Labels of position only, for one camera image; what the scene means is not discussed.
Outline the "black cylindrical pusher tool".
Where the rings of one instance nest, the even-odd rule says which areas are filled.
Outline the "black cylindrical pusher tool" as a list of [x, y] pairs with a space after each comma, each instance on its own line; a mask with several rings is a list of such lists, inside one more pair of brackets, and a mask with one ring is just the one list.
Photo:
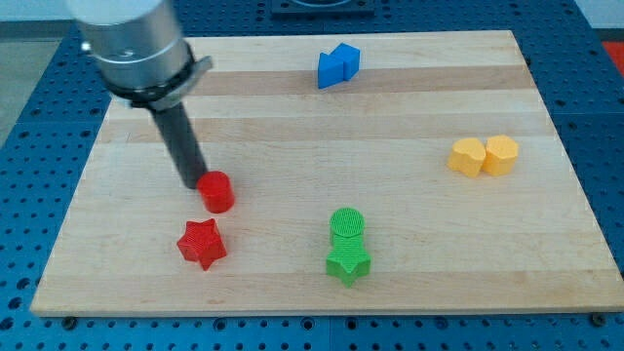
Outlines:
[[208, 168], [183, 103], [162, 110], [151, 110], [150, 113], [182, 183], [189, 189], [196, 189], [199, 179]]

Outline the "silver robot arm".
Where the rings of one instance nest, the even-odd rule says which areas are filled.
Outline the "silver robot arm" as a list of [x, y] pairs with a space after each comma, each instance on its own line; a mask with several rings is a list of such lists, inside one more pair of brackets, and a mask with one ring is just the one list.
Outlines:
[[195, 58], [167, 0], [67, 0], [107, 90], [150, 112], [182, 183], [194, 189], [207, 171], [182, 99], [213, 67]]

